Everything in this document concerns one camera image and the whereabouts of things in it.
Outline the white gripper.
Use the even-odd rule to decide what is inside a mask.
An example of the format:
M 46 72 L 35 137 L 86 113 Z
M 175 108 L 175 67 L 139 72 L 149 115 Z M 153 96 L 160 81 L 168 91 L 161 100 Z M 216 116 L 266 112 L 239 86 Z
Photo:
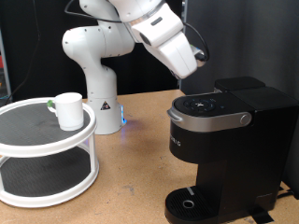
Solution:
M 197 69 L 192 48 L 182 32 L 156 48 L 154 56 L 181 79 L 188 77 Z

